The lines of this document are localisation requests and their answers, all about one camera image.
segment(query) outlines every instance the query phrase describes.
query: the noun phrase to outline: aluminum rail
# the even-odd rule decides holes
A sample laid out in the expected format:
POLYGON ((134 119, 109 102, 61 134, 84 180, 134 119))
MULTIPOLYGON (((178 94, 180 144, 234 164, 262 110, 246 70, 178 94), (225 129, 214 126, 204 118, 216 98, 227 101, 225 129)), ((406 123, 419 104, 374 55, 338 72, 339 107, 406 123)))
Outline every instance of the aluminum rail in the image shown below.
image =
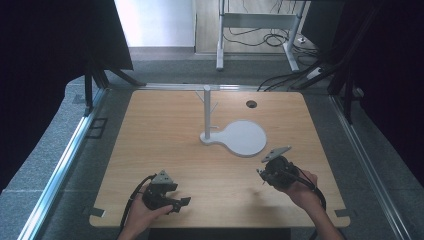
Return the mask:
POLYGON ((25 226, 23 227, 18 240, 21 239, 34 239, 43 224, 50 206, 52 205, 54 199, 56 198, 57 193, 60 190, 60 186, 65 179, 65 176, 70 168, 74 157, 78 151, 79 146, 82 144, 84 140, 84 136, 87 133, 91 122, 93 121, 93 116, 96 115, 98 111, 98 105, 102 101, 105 96, 104 89, 99 89, 95 99, 93 101, 93 105, 95 106, 93 111, 87 117, 81 118, 78 126, 72 135, 68 145, 65 148, 58 164, 56 165, 55 170, 53 171, 52 176, 47 182, 44 191, 42 192, 40 198, 38 199, 37 204, 32 210, 31 215, 29 216, 25 226))
POLYGON ((368 156, 364 146, 358 134, 356 133, 354 127, 349 124, 346 118, 343 115, 342 104, 334 96, 330 96, 330 101, 333 104, 333 107, 339 117, 339 120, 346 132, 346 135, 351 142, 353 149, 359 159, 359 162, 364 170, 365 175, 368 178, 368 181, 373 189, 378 202, 383 209, 384 214, 396 236, 396 239, 411 239, 411 236, 406 229, 405 224, 403 223, 402 217, 397 210, 397 207, 393 203, 389 193, 387 192, 386 187, 378 176, 377 171, 375 170, 370 157, 368 156))

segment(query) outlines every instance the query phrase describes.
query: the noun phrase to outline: wooden table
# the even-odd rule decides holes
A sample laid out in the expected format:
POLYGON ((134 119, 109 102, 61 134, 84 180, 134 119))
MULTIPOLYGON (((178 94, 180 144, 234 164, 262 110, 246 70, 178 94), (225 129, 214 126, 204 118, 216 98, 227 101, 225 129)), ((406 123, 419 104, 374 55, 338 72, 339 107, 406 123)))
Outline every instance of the wooden table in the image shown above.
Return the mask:
POLYGON ((218 102, 211 125, 224 128, 237 119, 261 125, 263 151, 251 158, 231 154, 221 145, 203 145, 203 103, 194 91, 133 93, 94 207, 103 217, 93 226, 119 226, 129 195, 148 175, 165 170, 179 184, 168 197, 192 197, 180 213, 157 219, 152 228, 281 228, 314 226, 307 214, 283 193, 263 185, 256 172, 274 148, 291 145, 284 156, 318 175, 327 212, 337 227, 348 226, 343 199, 300 93, 213 91, 218 102), (253 100, 256 108, 246 102, 253 100))

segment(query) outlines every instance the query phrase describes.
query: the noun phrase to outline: wire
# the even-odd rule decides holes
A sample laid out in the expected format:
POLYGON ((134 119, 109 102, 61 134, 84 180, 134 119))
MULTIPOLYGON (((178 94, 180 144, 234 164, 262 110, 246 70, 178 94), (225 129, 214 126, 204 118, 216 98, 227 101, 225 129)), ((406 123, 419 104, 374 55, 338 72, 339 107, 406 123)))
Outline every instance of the wire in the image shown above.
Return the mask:
POLYGON ((283 0, 277 0, 277 1, 275 1, 274 6, 272 6, 272 8, 271 8, 271 10, 269 11, 269 13, 272 13, 272 10, 274 10, 274 8, 275 8, 277 5, 278 5, 277 13, 280 13, 281 6, 283 5, 283 0))
POLYGON ((292 9, 292 14, 294 12, 294 8, 296 7, 296 3, 297 3, 297 1, 294 1, 294 5, 293 5, 293 9, 292 9))
MULTIPOLYGON (((324 194, 322 194, 321 190, 319 190, 319 188, 311 181, 311 179, 308 178, 308 176, 306 176, 306 174, 300 168, 298 168, 297 166, 295 166, 295 167, 306 178, 306 180, 299 177, 299 176, 293 175, 293 174, 285 172, 285 171, 282 171, 282 173, 291 177, 292 179, 295 179, 296 181, 304 184, 309 189, 311 189, 311 191, 314 192, 318 196, 318 198, 321 202, 321 206, 325 211, 327 209, 327 201, 325 200, 324 194)), ((316 239, 317 236, 318 236, 318 232, 315 229, 315 231, 312 233, 312 235, 309 237, 309 239, 310 240, 316 239)))
POLYGON ((296 83, 297 81, 294 81, 292 84, 290 84, 287 89, 286 92, 290 92, 291 88, 293 87, 293 85, 296 83))
POLYGON ((130 198, 128 199, 127 205, 125 206, 124 214, 122 215, 119 233, 121 233, 122 230, 124 229, 125 222, 127 221, 127 217, 128 217, 128 212, 131 208, 131 204, 134 201, 136 195, 138 193, 140 193, 141 187, 143 187, 143 185, 147 182, 147 180, 152 180, 155 177, 156 177, 156 174, 150 175, 150 176, 146 177, 145 179, 143 179, 143 181, 141 181, 141 183, 138 184, 138 186, 135 188, 134 192, 131 194, 130 198))
POLYGON ((299 55, 299 56, 297 56, 297 58, 296 58, 297 62, 298 62, 298 63, 300 63, 300 64, 302 64, 302 65, 304 65, 304 66, 311 66, 312 64, 307 64, 307 63, 303 62, 303 61, 301 60, 301 58, 303 58, 303 57, 313 57, 313 58, 316 58, 316 56, 314 56, 314 55, 309 55, 309 54, 306 54, 306 55, 299 55))
POLYGON ((261 45, 261 44, 263 44, 263 43, 265 42, 265 41, 262 41, 262 42, 257 43, 257 44, 249 44, 249 43, 244 43, 244 42, 240 42, 240 41, 236 41, 236 40, 230 40, 230 39, 228 39, 228 38, 225 36, 225 34, 223 34, 223 37, 224 37, 224 39, 225 39, 225 40, 227 40, 227 41, 229 41, 229 42, 239 43, 239 44, 242 44, 242 45, 245 45, 245 46, 250 46, 250 47, 256 47, 256 46, 259 46, 259 45, 261 45))
POLYGON ((258 31, 258 30, 261 30, 262 28, 255 28, 255 29, 252 29, 252 30, 249 30, 249 31, 245 31, 245 32, 241 32, 241 33, 233 33, 232 31, 231 31, 231 28, 228 28, 228 30, 230 31, 230 33, 232 34, 232 35, 234 35, 234 36, 238 36, 238 35, 243 35, 243 34, 246 34, 246 33, 251 33, 251 32, 255 32, 255 31, 258 31))
POLYGON ((246 13, 249 13, 249 11, 247 11, 247 8, 244 6, 244 0, 243 0, 243 8, 244 10, 246 10, 246 13))
MULTIPOLYGON (((333 56, 335 56, 336 54, 337 54, 337 50, 339 49, 339 48, 342 48, 343 47, 343 44, 345 44, 346 43, 346 41, 347 40, 349 40, 350 38, 351 38, 351 35, 354 33, 354 31, 353 31, 353 29, 356 29, 357 27, 358 27, 358 25, 363 21, 363 18, 364 18, 364 16, 365 16, 365 14, 366 13, 363 13, 363 15, 361 15, 361 17, 359 17, 355 22, 354 22, 354 24, 353 24, 353 27, 350 29, 350 31, 348 32, 348 33, 346 33, 345 35, 343 35, 343 37, 340 39, 340 41, 337 43, 337 45, 334 45, 334 46, 332 46, 329 50, 327 50, 327 51, 325 51, 325 52, 320 52, 318 49, 310 49, 310 48, 303 48, 303 47, 299 47, 299 46, 296 46, 295 44, 293 44, 293 49, 296 51, 296 52, 298 52, 298 53, 303 53, 303 54, 307 54, 307 55, 310 55, 310 56, 313 56, 313 57, 316 57, 317 58, 317 61, 314 63, 314 64, 312 64, 312 65, 310 65, 309 67, 308 67, 308 69, 307 70, 305 70, 305 71, 309 71, 309 70, 311 70, 313 67, 318 67, 319 66, 319 64, 321 64, 322 62, 324 62, 324 61, 327 61, 327 60, 329 60, 329 59, 331 59, 333 56)), ((271 81, 271 80, 275 80, 275 79, 278 79, 278 78, 283 78, 283 77, 288 77, 288 76, 295 76, 295 74, 296 73, 294 73, 293 75, 291 75, 291 74, 289 74, 289 75, 281 75, 281 76, 276 76, 276 77, 272 77, 272 78, 269 78, 269 79, 267 79, 267 80, 265 80, 264 82, 262 82, 261 83, 261 85, 258 87, 258 89, 257 89, 257 91, 260 91, 260 89, 261 89, 261 87, 266 83, 266 82, 269 82, 269 81, 271 81)), ((268 87, 267 89, 265 89, 264 91, 269 91, 269 90, 271 90, 271 89, 275 89, 276 87, 278 87, 278 86, 280 86, 281 84, 284 84, 284 83, 286 83, 287 82, 287 79, 286 80, 283 80, 283 81, 280 81, 280 82, 278 82, 278 83, 276 83, 276 84, 274 84, 274 85, 272 85, 272 86, 270 86, 270 87, 268 87)), ((295 84, 296 82, 293 82, 293 84, 291 84, 288 88, 287 88, 287 91, 289 91, 290 90, 290 88, 295 84)))
POLYGON ((269 34, 266 34, 264 37, 263 37, 263 39, 264 39, 264 41, 266 42, 266 44, 268 44, 268 46, 271 46, 271 47, 280 47, 280 46, 282 46, 283 45, 283 43, 285 43, 286 41, 288 41, 289 39, 286 37, 286 36, 283 36, 283 35, 280 35, 280 34, 276 34, 276 33, 273 33, 272 31, 273 31, 274 29, 271 29, 270 30, 270 33, 269 34), (272 43, 270 43, 269 42, 269 39, 271 39, 271 38, 273 38, 273 39, 275 39, 275 40, 277 40, 279 43, 278 44, 272 44, 272 43))
POLYGON ((303 70, 303 71, 268 78, 268 79, 266 79, 265 81, 263 81, 263 82, 259 85, 259 87, 258 87, 258 89, 257 89, 256 91, 257 91, 257 92, 259 92, 259 91, 261 90, 262 86, 263 86, 265 83, 269 82, 269 81, 272 81, 272 80, 275 80, 275 79, 278 79, 278 78, 283 78, 283 77, 291 77, 291 78, 289 78, 289 79, 282 80, 282 81, 280 81, 280 82, 278 82, 278 83, 276 83, 276 84, 273 84, 273 85, 271 85, 271 86, 267 87, 264 91, 270 91, 270 90, 272 90, 272 89, 275 89, 276 87, 280 86, 281 84, 286 83, 287 81, 294 80, 294 79, 296 79, 296 78, 300 78, 300 77, 302 77, 303 75, 305 75, 306 73, 308 73, 308 72, 309 72, 309 71, 311 71, 312 69, 314 69, 314 68, 318 67, 319 65, 321 65, 321 61, 320 61, 320 60, 317 60, 317 61, 315 61, 315 63, 314 63, 314 64, 310 65, 308 68, 306 68, 306 69, 305 69, 305 70, 303 70))

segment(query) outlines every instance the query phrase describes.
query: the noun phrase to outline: hand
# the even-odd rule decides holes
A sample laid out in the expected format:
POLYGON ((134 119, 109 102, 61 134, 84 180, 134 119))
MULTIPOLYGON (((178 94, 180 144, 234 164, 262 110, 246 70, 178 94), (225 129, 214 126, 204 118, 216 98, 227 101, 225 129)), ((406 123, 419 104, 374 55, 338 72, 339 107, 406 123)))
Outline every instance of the hand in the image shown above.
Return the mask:
MULTIPOLYGON (((301 170, 300 177, 306 181, 311 181, 315 186, 317 186, 318 177, 315 174, 301 170)), ((314 222, 318 235, 321 239, 343 239, 343 236, 337 228, 334 227, 324 208, 322 208, 319 197, 305 184, 296 181, 288 189, 275 189, 286 193, 297 206, 305 210, 314 222)))
POLYGON ((142 193, 145 190, 146 186, 143 186, 140 189, 141 193, 138 193, 133 200, 124 229, 119 234, 119 240, 135 239, 140 233, 146 230, 156 218, 172 210, 172 205, 158 208, 153 211, 148 209, 141 199, 142 193))
MULTIPOLYGON (((300 172, 299 177, 305 179, 306 181, 310 180, 315 186, 317 186, 317 175, 312 174, 309 171, 301 171, 303 172, 303 174, 302 172, 300 172)), ((297 206, 304 209, 305 211, 316 207, 321 208, 321 201, 319 197, 314 192, 312 192, 309 187, 299 181, 295 181, 288 189, 275 189, 287 194, 297 206)))

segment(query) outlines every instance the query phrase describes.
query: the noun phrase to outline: gray carpet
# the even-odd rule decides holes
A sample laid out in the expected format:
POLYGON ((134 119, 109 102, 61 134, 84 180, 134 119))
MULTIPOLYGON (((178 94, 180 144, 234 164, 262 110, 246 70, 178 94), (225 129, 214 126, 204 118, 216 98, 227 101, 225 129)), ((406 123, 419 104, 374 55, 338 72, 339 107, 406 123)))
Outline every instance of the gray carpet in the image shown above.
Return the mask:
MULTIPOLYGON (((240 84, 258 86, 265 79, 288 73, 287 62, 234 60, 217 72, 213 60, 134 61, 134 78, 148 83, 240 84)), ((61 187, 37 239, 114 239, 118 229, 90 226, 88 211, 93 206, 109 157, 134 87, 107 72, 110 90, 96 118, 107 119, 100 138, 86 138, 65 183, 61 187)), ((342 229, 348 239, 396 239, 386 215, 358 161, 349 139, 326 94, 328 81, 302 91, 323 148, 351 217, 342 229)), ((83 79, 74 80, 66 98, 39 146, 0 196, 0 239, 16 239, 59 160, 72 130, 84 112, 83 79)), ((355 129, 378 173, 405 220, 412 239, 424 238, 422 187, 403 164, 396 151, 361 110, 353 104, 355 129)), ((97 136, 92 130, 88 136, 97 136)), ((292 239, 308 239, 312 228, 292 229, 292 239)), ((276 239, 264 236, 263 239, 276 239)))

